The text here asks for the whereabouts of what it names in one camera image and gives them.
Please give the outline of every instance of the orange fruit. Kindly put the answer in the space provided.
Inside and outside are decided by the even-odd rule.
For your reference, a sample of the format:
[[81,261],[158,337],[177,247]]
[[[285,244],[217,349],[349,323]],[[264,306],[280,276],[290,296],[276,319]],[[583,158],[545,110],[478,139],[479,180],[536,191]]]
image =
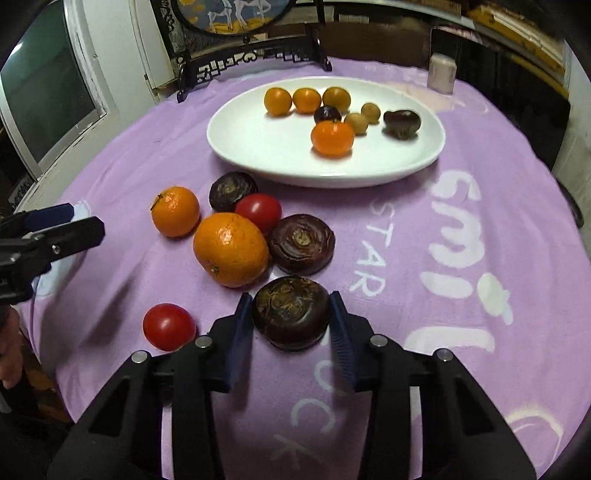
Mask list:
[[322,103],[322,97],[313,88],[298,88],[294,92],[295,111],[298,113],[314,113]]
[[255,281],[269,261],[265,237],[237,213],[214,213],[204,219],[195,232],[193,251],[205,271],[230,288]]
[[265,108],[272,116],[283,116],[290,112],[291,95],[283,88],[269,88],[265,94]]
[[199,221],[199,201],[185,187],[170,187],[154,199],[152,221],[164,236],[173,238],[187,235]]
[[341,87],[327,88],[322,95],[322,102],[325,106],[333,106],[339,112],[346,112],[351,106],[351,95]]
[[310,135],[314,149],[327,157],[341,157],[353,146],[355,130],[349,124],[324,120],[318,122]]

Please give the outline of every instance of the table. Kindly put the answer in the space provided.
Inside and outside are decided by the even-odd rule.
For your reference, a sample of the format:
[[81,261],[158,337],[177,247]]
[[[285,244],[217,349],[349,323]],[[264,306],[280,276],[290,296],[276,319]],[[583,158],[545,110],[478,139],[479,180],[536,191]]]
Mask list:
[[[566,201],[525,137],[469,85],[457,82],[445,97],[426,89],[422,70],[331,61],[333,75],[389,83],[434,109],[447,131],[441,157],[381,187],[306,190],[261,180],[261,191],[276,195],[285,215],[311,213],[334,230],[334,259],[312,278],[339,290],[350,312],[404,348],[455,351],[541,475],[591,403],[591,273]],[[191,239],[163,238],[149,211],[158,192],[179,184],[210,214],[210,185],[230,170],[207,144],[210,117],[255,86],[323,74],[312,64],[235,67],[180,105],[154,107],[66,190],[61,200],[76,205],[76,218],[101,218],[106,238],[54,265],[24,320],[74,419],[133,351],[159,354],[142,333],[151,306],[177,303],[205,333],[237,304],[240,292],[206,275]],[[417,476],[420,406],[411,394]],[[287,355],[255,335],[248,373],[231,395],[216,394],[214,407],[229,480],[356,478],[369,396],[346,388],[327,337]],[[171,476],[170,412],[163,473]]]

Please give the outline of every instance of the tablecloth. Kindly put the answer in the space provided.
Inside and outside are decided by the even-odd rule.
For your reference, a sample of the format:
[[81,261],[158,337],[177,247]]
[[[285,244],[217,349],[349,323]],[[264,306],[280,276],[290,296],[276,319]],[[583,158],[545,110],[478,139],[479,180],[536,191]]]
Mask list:
[[[447,132],[439,160],[379,187],[314,190],[257,179],[261,191],[279,198],[286,216],[310,213],[334,230],[334,259],[312,278],[339,290],[350,312],[404,348],[456,353],[541,475],[591,403],[591,273],[566,201],[525,137],[471,86],[456,82],[453,96],[443,96],[426,88],[422,70],[332,62],[331,75],[389,84],[437,112]],[[240,68],[182,104],[171,98],[151,109],[61,198],[75,205],[75,218],[101,218],[106,238],[40,279],[24,321],[74,419],[133,351],[161,354],[142,332],[150,307],[181,305],[205,333],[237,304],[240,292],[212,281],[190,238],[171,241],[156,231],[150,206],[178,184],[209,215],[209,188],[231,170],[207,144],[211,116],[255,86],[325,74],[313,64],[257,62],[256,74]],[[279,275],[273,269],[269,278]],[[414,477],[420,405],[416,391],[412,397]],[[229,480],[356,478],[369,395],[348,390],[327,337],[289,355],[256,334],[248,371],[234,392],[213,401]],[[170,455],[166,412],[169,478]]]

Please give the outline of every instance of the plate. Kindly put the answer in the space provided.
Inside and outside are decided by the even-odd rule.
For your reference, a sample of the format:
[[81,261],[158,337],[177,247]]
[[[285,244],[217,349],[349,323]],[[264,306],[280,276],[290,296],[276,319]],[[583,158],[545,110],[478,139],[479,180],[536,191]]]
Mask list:
[[[409,109],[421,116],[413,140],[396,140],[382,132],[384,122],[370,125],[367,134],[355,137],[351,154],[340,160],[323,158],[312,149],[311,115],[273,118],[263,98],[270,87],[293,94],[312,87],[322,94],[340,86],[351,95],[350,111],[366,102],[386,110]],[[302,77],[262,85],[223,105],[207,126],[207,141],[222,159],[244,170],[281,183],[302,187],[354,188],[381,185],[401,179],[433,163],[445,145],[446,134],[438,117],[421,102],[386,85],[347,77]]]

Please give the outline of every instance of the silver bolt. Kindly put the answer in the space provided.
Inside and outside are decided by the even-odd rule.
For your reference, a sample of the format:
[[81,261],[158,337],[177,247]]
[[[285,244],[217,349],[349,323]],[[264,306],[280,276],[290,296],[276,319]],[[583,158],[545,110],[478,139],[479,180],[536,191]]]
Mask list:
[[371,343],[373,346],[381,348],[388,344],[388,339],[384,335],[373,335],[369,339],[369,343]]
[[135,364],[143,364],[148,359],[148,352],[138,350],[131,356],[131,361]]
[[437,358],[444,362],[449,362],[450,360],[453,360],[453,353],[451,350],[448,350],[447,348],[440,348],[437,351]]
[[212,338],[207,335],[201,335],[201,337],[197,337],[197,340],[195,340],[195,345],[197,345],[199,348],[209,348],[212,344]]

